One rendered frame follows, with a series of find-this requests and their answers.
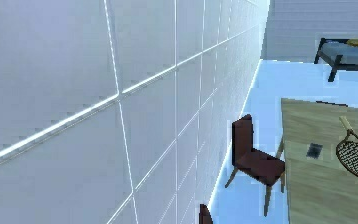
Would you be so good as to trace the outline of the dark red chair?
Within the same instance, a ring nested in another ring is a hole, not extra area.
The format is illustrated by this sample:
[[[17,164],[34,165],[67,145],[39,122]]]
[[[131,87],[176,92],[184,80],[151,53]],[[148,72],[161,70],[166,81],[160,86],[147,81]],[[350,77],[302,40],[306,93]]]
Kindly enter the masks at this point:
[[[200,205],[199,224],[213,224],[211,214],[205,204]]]
[[[225,184],[228,187],[238,172],[243,172],[266,187],[264,216],[268,215],[272,187],[281,181],[281,192],[285,188],[285,162],[264,151],[256,149],[254,143],[253,119],[244,115],[232,123],[231,161],[233,171]]]

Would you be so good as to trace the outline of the small dark grey phone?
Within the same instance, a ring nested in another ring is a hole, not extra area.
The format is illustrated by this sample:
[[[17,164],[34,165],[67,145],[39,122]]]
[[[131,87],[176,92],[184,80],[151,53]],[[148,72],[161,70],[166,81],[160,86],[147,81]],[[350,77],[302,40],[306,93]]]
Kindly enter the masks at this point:
[[[311,143],[309,145],[308,150],[307,150],[306,156],[310,157],[310,158],[313,158],[313,159],[318,159],[322,149],[323,149],[322,145]]]

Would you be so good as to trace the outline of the light wooden table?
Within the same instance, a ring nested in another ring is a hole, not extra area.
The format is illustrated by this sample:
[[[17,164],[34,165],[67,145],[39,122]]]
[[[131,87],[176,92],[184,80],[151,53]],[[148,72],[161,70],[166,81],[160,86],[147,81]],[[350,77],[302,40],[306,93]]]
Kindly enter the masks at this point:
[[[358,108],[295,99],[281,100],[290,224],[358,224],[358,177],[336,156],[346,136],[345,116],[358,134]],[[323,149],[306,156],[311,143]]]

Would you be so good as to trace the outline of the black framed bed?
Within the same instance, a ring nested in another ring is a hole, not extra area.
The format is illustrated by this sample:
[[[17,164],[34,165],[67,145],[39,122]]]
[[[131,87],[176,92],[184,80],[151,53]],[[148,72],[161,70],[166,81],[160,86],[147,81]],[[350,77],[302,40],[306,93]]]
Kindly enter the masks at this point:
[[[347,44],[348,39],[321,38],[314,63],[322,59],[331,67],[328,81],[333,82],[339,70],[358,72],[358,46]]]

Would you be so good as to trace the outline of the tennis racket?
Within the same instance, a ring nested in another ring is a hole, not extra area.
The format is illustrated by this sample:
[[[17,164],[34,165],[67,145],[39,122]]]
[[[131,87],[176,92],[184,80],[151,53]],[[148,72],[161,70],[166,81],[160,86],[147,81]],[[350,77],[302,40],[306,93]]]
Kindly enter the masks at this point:
[[[339,121],[346,130],[346,136],[336,147],[336,156],[342,166],[358,177],[358,135],[345,116],[340,116]]]

